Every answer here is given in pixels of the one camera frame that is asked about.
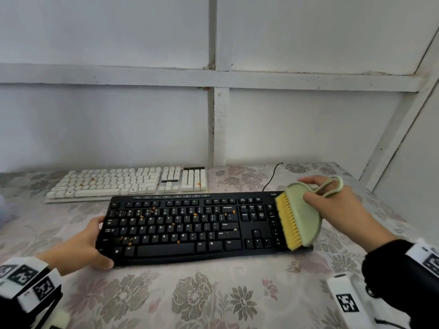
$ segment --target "black sleeve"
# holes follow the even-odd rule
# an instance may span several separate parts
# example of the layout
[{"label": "black sleeve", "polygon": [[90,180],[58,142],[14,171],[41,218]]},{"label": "black sleeve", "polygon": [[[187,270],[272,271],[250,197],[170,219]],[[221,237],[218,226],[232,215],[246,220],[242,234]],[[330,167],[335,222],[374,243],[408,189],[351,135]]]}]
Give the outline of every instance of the black sleeve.
[{"label": "black sleeve", "polygon": [[366,255],[361,271],[370,290],[411,317],[412,329],[437,323],[439,279],[405,253],[413,246],[394,240]]}]

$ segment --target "right hand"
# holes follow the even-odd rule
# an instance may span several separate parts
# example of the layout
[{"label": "right hand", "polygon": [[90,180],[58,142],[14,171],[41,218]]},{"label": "right hand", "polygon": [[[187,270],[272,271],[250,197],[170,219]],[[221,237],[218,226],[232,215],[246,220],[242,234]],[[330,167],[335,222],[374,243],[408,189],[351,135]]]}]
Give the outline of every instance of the right hand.
[{"label": "right hand", "polygon": [[[327,179],[321,175],[314,175],[300,178],[298,181],[320,186]],[[327,193],[336,186],[337,181],[333,181],[321,194]],[[339,193],[329,197],[307,192],[303,195],[303,200],[316,209],[335,229],[360,245],[368,253],[397,239],[365,210],[349,186],[343,186]]]}]

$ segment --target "hand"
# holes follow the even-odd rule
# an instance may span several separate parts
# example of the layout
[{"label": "hand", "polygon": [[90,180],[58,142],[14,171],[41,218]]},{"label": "hand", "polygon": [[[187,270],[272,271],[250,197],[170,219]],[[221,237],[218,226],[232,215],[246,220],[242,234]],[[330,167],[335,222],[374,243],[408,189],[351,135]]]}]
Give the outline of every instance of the hand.
[{"label": "hand", "polygon": [[[300,178],[298,181],[320,186],[326,179],[327,177],[314,175]],[[335,229],[360,245],[368,253],[398,239],[365,210],[355,197],[351,187],[343,186],[339,193],[329,197],[321,196],[336,186],[337,181],[333,181],[320,195],[307,192],[303,195],[303,200],[316,209]]]},{"label": "hand", "polygon": [[87,265],[97,269],[111,269],[114,266],[113,260],[102,255],[95,248],[99,224],[103,221],[104,216],[93,218],[83,231],[36,257],[46,262],[50,268],[57,268],[61,276],[78,271]]}]

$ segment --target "brush loop handle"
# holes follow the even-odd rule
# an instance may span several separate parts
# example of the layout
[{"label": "brush loop handle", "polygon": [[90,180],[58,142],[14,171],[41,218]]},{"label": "brush loop handle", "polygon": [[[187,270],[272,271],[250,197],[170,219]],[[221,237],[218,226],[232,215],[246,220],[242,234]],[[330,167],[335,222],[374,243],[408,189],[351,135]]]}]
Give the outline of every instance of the brush loop handle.
[{"label": "brush loop handle", "polygon": [[322,189],[325,189],[325,187],[327,185],[329,185],[331,182],[333,182],[334,180],[338,181],[338,186],[336,188],[334,188],[333,190],[330,190],[329,192],[324,193],[322,196],[323,197],[328,197],[328,196],[330,196],[332,194],[338,193],[343,188],[343,179],[341,177],[339,177],[338,175],[334,175],[334,176],[328,178],[328,180],[326,180],[320,187],[318,187],[317,189],[313,190],[313,192],[314,193],[318,193]]}]

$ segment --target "keyboard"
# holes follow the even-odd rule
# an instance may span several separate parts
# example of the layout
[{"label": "keyboard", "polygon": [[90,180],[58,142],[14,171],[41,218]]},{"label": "keyboard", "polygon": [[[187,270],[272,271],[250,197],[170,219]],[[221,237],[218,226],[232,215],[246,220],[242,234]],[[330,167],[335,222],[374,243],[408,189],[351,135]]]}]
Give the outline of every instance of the keyboard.
[{"label": "keyboard", "polygon": [[115,265],[291,252],[275,204],[281,193],[115,196],[96,248]]},{"label": "keyboard", "polygon": [[207,193],[205,167],[141,167],[70,171],[46,203],[102,201],[116,195]]}]

